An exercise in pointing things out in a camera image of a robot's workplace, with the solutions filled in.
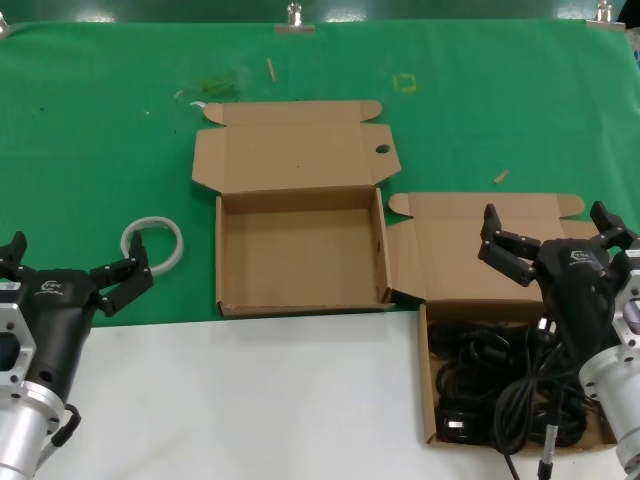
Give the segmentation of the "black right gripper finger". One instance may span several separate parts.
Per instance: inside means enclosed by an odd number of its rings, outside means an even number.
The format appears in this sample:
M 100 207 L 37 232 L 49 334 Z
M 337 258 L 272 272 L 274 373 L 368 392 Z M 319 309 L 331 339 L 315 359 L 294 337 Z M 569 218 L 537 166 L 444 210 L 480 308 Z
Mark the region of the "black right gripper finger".
M 617 247 L 621 250 L 638 250 L 639 234 L 629 229 L 621 217 L 610 213 L 601 201 L 590 209 L 590 217 L 598 234 L 594 239 L 604 250 Z
M 541 242 L 504 230 L 491 203 L 484 210 L 480 237 L 480 260 L 523 287 L 535 280 L 533 261 L 537 258 Z

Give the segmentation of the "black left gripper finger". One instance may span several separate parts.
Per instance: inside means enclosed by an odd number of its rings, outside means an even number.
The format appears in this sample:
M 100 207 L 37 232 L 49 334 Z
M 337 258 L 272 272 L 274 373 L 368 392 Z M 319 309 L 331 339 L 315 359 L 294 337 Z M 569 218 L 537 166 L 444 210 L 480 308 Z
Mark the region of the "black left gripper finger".
M 94 303 L 106 317 L 112 317 L 153 286 L 146 248 L 140 232 L 134 232 L 129 257 L 90 271 L 96 290 Z
M 0 274 L 2 278 L 19 277 L 26 249 L 27 239 L 22 231 L 17 231 L 11 242 L 1 247 Z

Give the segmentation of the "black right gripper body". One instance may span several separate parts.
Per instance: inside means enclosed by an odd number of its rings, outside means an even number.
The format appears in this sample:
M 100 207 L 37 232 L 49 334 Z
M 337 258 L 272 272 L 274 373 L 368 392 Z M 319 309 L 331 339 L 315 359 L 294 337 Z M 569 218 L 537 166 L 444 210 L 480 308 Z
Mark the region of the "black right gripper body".
M 533 265 L 546 313 L 572 360 L 586 363 L 612 330 L 616 280 L 609 253 L 593 240 L 548 240 Z

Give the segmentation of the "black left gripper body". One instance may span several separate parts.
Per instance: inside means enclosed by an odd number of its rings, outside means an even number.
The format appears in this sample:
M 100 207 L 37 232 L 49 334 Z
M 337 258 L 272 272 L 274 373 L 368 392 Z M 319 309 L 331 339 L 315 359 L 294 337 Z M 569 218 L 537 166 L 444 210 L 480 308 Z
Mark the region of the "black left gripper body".
M 25 379 L 66 400 L 96 312 L 95 283 L 82 270 L 28 268 L 2 269 L 1 281 L 19 284 L 1 301 L 18 305 L 36 345 Z

